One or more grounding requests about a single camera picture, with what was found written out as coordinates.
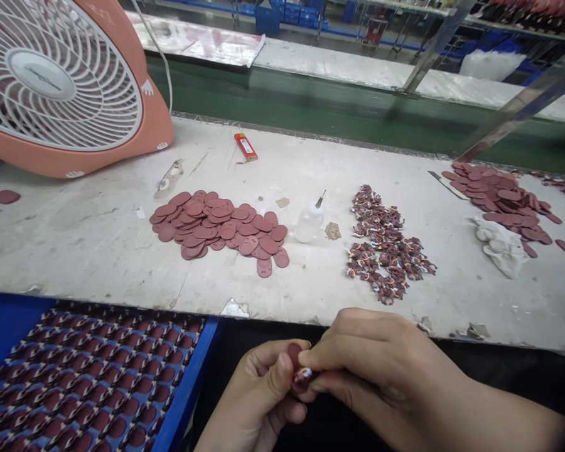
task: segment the hand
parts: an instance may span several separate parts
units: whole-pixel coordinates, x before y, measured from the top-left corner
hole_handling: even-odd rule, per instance
[[[565,417],[468,378],[399,315],[344,309],[301,365],[396,451],[550,451]]]
[[[301,424],[306,406],[288,395],[293,364],[286,347],[304,340],[272,341],[239,361],[195,448],[205,451],[271,451],[287,422]]]

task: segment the fan grille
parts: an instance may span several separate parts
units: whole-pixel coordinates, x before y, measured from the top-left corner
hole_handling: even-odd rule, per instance
[[[68,0],[0,0],[0,131],[51,148],[103,151],[142,118],[132,72]]]

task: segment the work table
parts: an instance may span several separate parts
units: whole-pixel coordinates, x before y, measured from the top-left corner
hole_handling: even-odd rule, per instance
[[[565,351],[565,252],[536,244],[539,258],[526,262],[518,279],[507,279],[481,251],[468,220],[482,212],[428,173],[441,174],[449,161],[174,121],[171,148],[76,180],[0,163],[0,190],[21,194],[16,203],[0,206],[0,292],[317,325],[330,325],[339,309],[357,306],[412,320],[426,316],[439,337],[480,323],[490,343]],[[234,140],[238,132],[247,134],[257,161],[245,164]],[[169,196],[156,199],[159,181],[176,161],[184,174]],[[398,207],[404,235],[418,237],[438,267],[437,275],[410,282],[404,299],[392,306],[345,274],[347,249],[361,241],[352,236],[350,206],[364,183],[385,205]],[[541,226],[565,240],[565,194],[531,176],[519,183],[552,205],[563,224],[542,218]],[[324,226],[337,223],[342,237],[330,240],[322,231],[300,244],[293,239],[299,211],[324,189]],[[173,195],[195,190],[217,191],[237,206],[250,203],[258,213],[276,212],[289,227],[284,247],[290,265],[274,267],[262,279],[255,259],[236,250],[185,261],[178,245],[160,242],[148,217]],[[235,304],[227,305],[230,298]]]

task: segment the green conveyor belt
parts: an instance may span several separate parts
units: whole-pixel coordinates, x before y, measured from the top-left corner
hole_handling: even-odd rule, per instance
[[[163,62],[149,72],[167,99]],[[448,154],[492,110],[410,98],[262,68],[247,73],[170,62],[177,111]],[[565,123],[532,119],[482,159],[565,174]]]

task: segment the white cable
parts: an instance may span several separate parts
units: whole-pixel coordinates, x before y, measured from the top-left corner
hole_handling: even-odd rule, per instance
[[[138,3],[136,2],[136,0],[132,0],[132,4],[134,5],[134,8],[136,8],[136,12],[138,13],[138,15],[140,16],[140,20],[143,22],[144,27],[146,28],[146,31],[149,33],[149,36],[151,37],[151,40],[153,41],[153,44],[155,44],[155,47],[157,48],[157,51],[159,52],[159,54],[161,55],[161,58],[163,59],[163,63],[165,64],[165,74],[168,77],[168,87],[169,87],[169,113],[171,114],[171,107],[173,105],[173,90],[171,88],[171,76],[170,76],[170,64],[168,63],[168,59],[165,58],[165,55],[163,54],[163,52],[161,51],[161,48],[159,47],[159,44],[157,44],[157,40],[155,39],[155,36],[153,35],[153,32],[151,31],[151,29],[149,28],[148,24],[146,23],[146,20],[144,20],[144,15],[142,13],[142,11],[140,11],[140,7],[138,6]]]

